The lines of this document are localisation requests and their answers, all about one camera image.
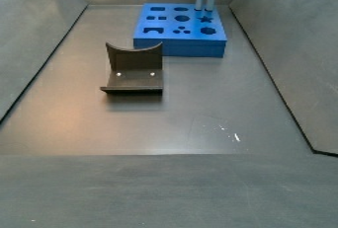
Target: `curved bracket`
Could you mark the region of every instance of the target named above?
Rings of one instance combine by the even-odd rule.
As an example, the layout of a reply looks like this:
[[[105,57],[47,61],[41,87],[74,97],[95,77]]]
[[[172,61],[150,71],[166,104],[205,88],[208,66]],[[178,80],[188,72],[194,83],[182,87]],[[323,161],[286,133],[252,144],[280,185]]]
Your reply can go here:
[[[162,92],[164,44],[145,49],[125,49],[106,43],[111,63],[111,76],[106,93]]]

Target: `enclosure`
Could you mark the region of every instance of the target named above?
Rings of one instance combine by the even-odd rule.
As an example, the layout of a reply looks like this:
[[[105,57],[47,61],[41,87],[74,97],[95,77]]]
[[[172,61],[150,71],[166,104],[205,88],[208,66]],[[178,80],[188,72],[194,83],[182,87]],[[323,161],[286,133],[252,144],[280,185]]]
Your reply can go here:
[[[224,57],[101,91],[144,5],[194,1],[2,0],[5,227],[337,226],[338,0],[217,0]]]

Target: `shape cutout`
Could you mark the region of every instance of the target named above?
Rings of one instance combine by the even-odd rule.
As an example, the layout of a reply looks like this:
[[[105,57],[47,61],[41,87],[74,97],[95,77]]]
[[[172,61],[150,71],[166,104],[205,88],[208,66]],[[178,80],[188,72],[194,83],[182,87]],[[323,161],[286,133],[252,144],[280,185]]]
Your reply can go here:
[[[189,9],[188,8],[185,8],[185,7],[176,7],[174,8],[177,11],[188,11]]]
[[[165,11],[166,7],[153,7],[152,11]]]
[[[181,22],[186,22],[186,21],[190,20],[190,18],[189,18],[188,16],[185,16],[185,15],[177,16],[176,19],[177,19],[178,21],[181,21]]]
[[[217,33],[217,30],[214,28],[205,27],[201,29],[201,32],[206,35],[214,35]]]
[[[160,34],[162,34],[165,32],[165,29],[164,28],[157,28],[157,27],[154,27],[154,28],[145,28],[144,29],[145,34],[148,34],[149,32],[153,32],[153,31],[156,31]]]

